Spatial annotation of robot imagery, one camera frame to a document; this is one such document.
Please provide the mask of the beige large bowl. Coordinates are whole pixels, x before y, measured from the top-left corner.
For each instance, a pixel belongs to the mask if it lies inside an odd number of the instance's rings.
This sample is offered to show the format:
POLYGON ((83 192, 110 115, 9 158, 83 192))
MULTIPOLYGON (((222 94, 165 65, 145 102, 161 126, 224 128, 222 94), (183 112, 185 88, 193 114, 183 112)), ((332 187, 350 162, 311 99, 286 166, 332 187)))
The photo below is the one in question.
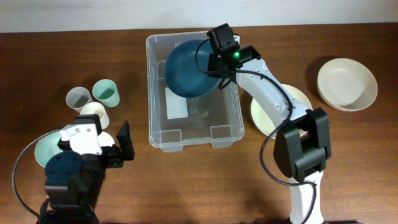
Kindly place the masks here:
POLYGON ((340 111, 366 109, 378 94, 377 81, 370 69, 348 58, 325 63, 318 72, 317 89, 329 106, 340 111))

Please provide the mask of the cream large bowl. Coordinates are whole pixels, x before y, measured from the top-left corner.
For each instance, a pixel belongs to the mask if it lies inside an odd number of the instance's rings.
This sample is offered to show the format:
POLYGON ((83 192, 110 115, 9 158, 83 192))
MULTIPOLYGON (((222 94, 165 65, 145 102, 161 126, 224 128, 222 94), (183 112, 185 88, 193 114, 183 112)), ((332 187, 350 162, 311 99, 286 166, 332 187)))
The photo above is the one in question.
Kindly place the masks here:
MULTIPOLYGON (((310 100, 306 97, 306 95, 297 89, 294 86, 290 86, 287 84, 282 84, 282 86, 299 102, 306 105, 309 109, 313 109, 310 100)), ((258 102, 255 99, 252 99, 251 102, 251 118, 261 133, 268 136, 273 130, 275 130, 275 126, 271 121, 270 117, 267 113, 260 107, 258 102)))

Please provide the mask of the blue large bowl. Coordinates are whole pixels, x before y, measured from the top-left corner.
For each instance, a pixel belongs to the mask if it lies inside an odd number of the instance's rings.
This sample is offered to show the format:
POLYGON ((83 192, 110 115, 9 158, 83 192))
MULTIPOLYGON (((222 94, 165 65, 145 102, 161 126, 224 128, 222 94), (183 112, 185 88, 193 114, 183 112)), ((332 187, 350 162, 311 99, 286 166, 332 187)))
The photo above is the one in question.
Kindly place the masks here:
POLYGON ((220 80, 204 73, 212 53, 210 43, 205 40, 189 40, 178 45, 164 68, 168 88, 183 98, 198 98, 213 91, 220 80))

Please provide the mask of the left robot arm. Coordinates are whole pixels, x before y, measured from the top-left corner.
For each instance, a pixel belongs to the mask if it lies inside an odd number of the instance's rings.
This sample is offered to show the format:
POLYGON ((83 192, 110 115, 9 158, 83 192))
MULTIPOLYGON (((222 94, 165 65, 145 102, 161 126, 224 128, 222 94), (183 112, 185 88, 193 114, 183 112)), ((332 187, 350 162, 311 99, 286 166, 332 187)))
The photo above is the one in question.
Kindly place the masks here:
POLYGON ((73 124, 61 129, 58 146, 45 166, 45 193, 40 223, 98 223, 95 207, 107 169, 122 168, 135 156, 129 123, 117 134, 119 145, 101 146, 97 122, 73 124))

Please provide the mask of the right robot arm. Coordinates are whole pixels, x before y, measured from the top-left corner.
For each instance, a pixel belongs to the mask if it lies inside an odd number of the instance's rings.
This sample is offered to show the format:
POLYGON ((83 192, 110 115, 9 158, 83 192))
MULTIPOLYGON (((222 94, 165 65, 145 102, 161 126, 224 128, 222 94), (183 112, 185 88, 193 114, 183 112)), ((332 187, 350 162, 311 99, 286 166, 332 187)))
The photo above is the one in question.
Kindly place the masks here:
POLYGON ((320 182, 331 156, 328 115, 293 97, 252 46, 214 47, 208 72, 246 90, 273 122, 274 160, 288 179, 270 178, 290 189, 290 221, 323 223, 320 182))

